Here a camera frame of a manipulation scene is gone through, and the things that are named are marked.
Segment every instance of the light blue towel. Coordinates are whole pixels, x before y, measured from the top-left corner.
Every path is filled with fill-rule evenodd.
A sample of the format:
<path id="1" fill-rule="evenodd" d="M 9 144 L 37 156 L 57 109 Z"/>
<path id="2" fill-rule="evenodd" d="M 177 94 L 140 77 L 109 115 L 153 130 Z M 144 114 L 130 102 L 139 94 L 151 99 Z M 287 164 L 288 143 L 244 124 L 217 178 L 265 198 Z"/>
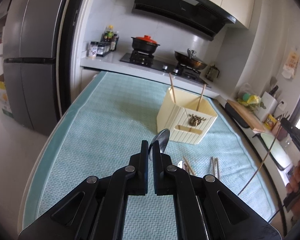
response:
<path id="1" fill-rule="evenodd" d="M 32 184 L 38 180 L 37 186 L 44 181 L 44 187 L 39 195 L 38 190 L 30 190 L 24 227 L 34 220 L 33 214 L 42 215 L 86 177 L 103 178 L 127 165 L 130 156 L 140 151 L 141 141 L 150 142 L 156 134 L 156 116 L 168 87 L 101 72 L 71 106 L 44 153 L 53 165 L 45 178 L 41 169 L 41 177 L 33 180 Z M 219 116 L 200 144 L 170 141 L 165 153 L 175 165 L 186 156 L 200 177 L 212 173 L 210 157 L 218 157 L 220 180 L 237 194 L 256 167 L 240 137 L 215 110 Z M 275 211 L 259 175 L 240 197 L 266 220 Z M 151 162 L 148 194 L 129 197 L 123 239 L 177 239 L 173 198 L 154 194 Z"/>

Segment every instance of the wall socket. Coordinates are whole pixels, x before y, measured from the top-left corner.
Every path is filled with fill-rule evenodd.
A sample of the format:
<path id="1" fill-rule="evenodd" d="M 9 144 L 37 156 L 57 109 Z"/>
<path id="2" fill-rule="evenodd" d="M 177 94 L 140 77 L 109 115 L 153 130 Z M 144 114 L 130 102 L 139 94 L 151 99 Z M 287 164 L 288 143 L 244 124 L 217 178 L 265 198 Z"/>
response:
<path id="1" fill-rule="evenodd" d="M 281 100 L 281 101 L 279 102 L 278 108 L 279 108 L 281 111 L 284 111 L 284 110 L 286 109 L 286 106 L 287 106 L 287 102 L 284 101 L 284 100 Z"/>

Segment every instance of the black handle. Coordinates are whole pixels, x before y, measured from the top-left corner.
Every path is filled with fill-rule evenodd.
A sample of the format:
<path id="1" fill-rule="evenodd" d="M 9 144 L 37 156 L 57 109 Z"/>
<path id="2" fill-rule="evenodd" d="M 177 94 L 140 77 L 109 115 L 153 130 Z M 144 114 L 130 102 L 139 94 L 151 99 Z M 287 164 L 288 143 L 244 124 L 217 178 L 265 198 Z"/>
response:
<path id="1" fill-rule="evenodd" d="M 298 192 L 292 192 L 286 196 L 283 200 L 283 204 L 286 207 L 287 212 L 291 210 L 293 205 L 298 201 L 300 198 L 300 182 L 299 182 L 299 190 Z"/>
<path id="2" fill-rule="evenodd" d="M 278 90 L 278 86 L 275 86 L 270 92 L 269 92 L 269 95 L 271 95 L 273 97 L 273 95 L 277 92 Z"/>

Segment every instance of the spice jar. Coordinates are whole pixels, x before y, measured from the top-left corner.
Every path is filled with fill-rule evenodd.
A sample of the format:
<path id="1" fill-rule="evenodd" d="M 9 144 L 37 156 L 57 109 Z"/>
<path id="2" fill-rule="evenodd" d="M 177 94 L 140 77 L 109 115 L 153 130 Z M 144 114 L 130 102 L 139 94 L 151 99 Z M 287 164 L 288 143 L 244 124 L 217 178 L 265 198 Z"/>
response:
<path id="1" fill-rule="evenodd" d="M 104 53 L 105 53 L 105 43 L 104 42 L 99 42 L 97 55 L 103 55 Z"/>
<path id="2" fill-rule="evenodd" d="M 88 57 L 91 59 L 95 59 L 97 55 L 97 50 L 98 50 L 98 42 L 96 41 L 90 42 Z"/>

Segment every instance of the human hand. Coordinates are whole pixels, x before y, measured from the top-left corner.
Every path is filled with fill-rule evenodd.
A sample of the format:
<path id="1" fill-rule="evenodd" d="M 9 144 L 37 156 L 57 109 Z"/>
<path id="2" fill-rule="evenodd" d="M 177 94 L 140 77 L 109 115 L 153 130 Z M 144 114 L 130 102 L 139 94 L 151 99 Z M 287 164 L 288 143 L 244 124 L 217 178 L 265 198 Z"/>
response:
<path id="1" fill-rule="evenodd" d="M 293 175 L 290 178 L 290 183 L 286 185 L 287 193 L 298 192 L 300 182 L 300 161 L 298 162 L 297 167 L 293 171 Z M 300 218 L 300 198 L 291 208 L 293 216 L 295 219 Z"/>

